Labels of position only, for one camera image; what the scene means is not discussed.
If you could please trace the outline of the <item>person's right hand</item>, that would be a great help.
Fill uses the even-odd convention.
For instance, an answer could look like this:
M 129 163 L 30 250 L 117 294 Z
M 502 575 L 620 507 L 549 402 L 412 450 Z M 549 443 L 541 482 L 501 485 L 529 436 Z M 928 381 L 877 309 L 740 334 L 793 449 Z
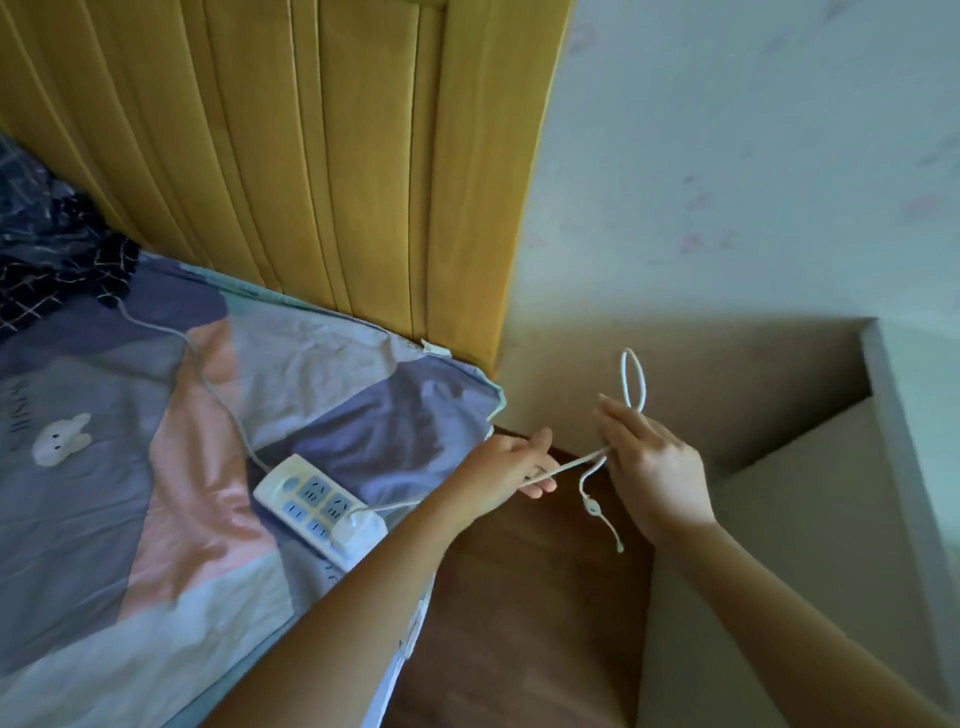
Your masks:
M 693 446 L 605 394 L 596 411 L 615 413 L 634 435 L 628 470 L 611 468 L 616 463 L 602 441 L 614 489 L 644 538 L 659 551 L 676 552 L 692 532 L 715 525 L 704 462 Z

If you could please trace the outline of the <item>person's left hand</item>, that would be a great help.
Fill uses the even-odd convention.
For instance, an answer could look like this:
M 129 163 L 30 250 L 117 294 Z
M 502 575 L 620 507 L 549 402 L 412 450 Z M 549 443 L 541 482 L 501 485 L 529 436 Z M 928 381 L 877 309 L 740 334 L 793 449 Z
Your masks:
M 505 504 L 525 480 L 554 479 L 560 467 L 550 454 L 553 432 L 545 427 L 525 439 L 494 434 L 467 455 L 438 489 L 460 529 Z

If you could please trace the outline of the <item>person's right forearm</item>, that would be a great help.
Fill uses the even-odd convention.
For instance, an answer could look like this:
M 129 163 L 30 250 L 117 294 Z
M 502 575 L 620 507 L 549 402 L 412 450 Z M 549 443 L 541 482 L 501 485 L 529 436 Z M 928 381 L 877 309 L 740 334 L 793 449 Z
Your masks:
M 790 728 L 960 728 L 719 523 L 655 541 L 709 606 Z

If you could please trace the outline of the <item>person's left forearm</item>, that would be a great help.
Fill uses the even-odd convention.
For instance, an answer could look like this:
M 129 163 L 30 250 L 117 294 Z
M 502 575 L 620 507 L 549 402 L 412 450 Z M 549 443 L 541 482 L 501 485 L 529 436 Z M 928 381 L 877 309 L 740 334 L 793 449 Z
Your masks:
M 201 728 L 358 728 L 430 578 L 484 512 L 487 486 L 450 478 L 318 601 Z

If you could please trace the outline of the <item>white charger plug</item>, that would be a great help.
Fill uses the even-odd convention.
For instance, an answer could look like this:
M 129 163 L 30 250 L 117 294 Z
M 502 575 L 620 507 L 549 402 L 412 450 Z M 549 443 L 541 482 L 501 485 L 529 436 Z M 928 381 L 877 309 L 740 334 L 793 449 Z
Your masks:
M 371 510 L 343 515 L 332 527 L 330 543 L 344 561 L 354 563 L 365 558 L 388 534 L 382 516 Z

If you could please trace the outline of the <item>beige bedside cabinet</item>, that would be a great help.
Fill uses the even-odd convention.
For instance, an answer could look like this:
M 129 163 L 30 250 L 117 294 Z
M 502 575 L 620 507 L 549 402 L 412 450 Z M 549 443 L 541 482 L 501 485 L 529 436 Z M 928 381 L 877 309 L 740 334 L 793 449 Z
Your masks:
M 960 333 L 861 336 L 870 395 L 730 476 L 718 521 L 960 726 Z M 786 728 L 706 603 L 655 556 L 636 728 Z

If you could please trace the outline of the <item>white power strip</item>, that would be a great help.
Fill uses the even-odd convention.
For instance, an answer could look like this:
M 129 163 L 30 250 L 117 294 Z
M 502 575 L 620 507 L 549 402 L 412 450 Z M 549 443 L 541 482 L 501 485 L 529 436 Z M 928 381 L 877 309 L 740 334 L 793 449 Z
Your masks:
M 330 532 L 344 515 L 374 510 L 300 455 L 290 455 L 270 469 L 253 488 L 252 495 L 260 506 L 341 572 L 351 571 L 360 562 L 341 558 L 331 546 Z

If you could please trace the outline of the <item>pastel patterned bed sheet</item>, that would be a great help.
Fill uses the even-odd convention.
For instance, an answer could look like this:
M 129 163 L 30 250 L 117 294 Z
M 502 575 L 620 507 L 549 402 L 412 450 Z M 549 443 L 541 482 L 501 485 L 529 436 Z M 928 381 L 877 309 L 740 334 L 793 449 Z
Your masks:
M 198 728 L 344 573 L 260 506 L 299 455 L 420 500 L 505 406 L 427 343 L 146 256 L 0 344 L 0 728 Z

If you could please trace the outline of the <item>yellow padded headboard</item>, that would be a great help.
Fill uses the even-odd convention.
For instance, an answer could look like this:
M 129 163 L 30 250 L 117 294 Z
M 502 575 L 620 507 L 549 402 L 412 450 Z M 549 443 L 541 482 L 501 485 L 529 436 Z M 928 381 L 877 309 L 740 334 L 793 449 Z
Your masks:
M 163 256 L 495 377 L 572 0 L 0 0 L 0 132 Z

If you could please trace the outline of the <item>dark plaid blanket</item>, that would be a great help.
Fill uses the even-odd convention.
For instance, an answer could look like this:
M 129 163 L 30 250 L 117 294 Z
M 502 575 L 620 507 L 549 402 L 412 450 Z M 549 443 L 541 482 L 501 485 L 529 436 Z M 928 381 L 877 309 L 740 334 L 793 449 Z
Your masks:
M 89 194 L 0 132 L 0 343 L 78 297 L 116 308 L 140 253 Z

